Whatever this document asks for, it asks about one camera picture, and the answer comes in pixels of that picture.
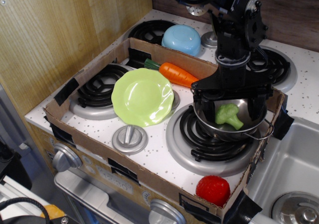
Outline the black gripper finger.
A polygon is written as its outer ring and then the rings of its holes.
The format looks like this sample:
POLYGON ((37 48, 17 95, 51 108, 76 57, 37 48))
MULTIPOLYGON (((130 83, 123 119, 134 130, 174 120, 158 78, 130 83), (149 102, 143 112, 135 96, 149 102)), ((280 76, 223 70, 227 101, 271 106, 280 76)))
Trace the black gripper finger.
POLYGON ((248 98, 247 109, 251 121, 263 119, 267 112, 266 96, 248 98))
POLYGON ((202 114, 207 122, 215 121, 215 103, 212 99, 209 99, 205 95, 194 95, 193 101, 194 112, 198 117, 203 119, 200 116, 200 114, 202 114))

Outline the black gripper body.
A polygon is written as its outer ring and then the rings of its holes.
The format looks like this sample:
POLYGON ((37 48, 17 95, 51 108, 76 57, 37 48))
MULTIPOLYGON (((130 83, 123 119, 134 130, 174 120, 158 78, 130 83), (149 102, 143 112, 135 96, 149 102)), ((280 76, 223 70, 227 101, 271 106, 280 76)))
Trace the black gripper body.
POLYGON ((273 95, 274 78, 242 67, 218 66, 217 71, 191 85, 193 100, 209 101, 263 98, 273 95))

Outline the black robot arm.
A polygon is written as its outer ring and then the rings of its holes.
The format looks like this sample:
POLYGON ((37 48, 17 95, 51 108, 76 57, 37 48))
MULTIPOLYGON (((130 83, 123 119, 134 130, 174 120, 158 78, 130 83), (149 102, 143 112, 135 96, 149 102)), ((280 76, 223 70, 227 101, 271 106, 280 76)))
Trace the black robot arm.
POLYGON ((191 85, 193 99, 208 121, 215 120, 215 102, 246 99, 251 120, 260 117, 266 100, 272 96, 274 78, 248 69, 251 53, 257 51, 268 61, 259 44, 266 39, 259 0, 176 0, 205 8, 217 37, 217 71, 191 85))

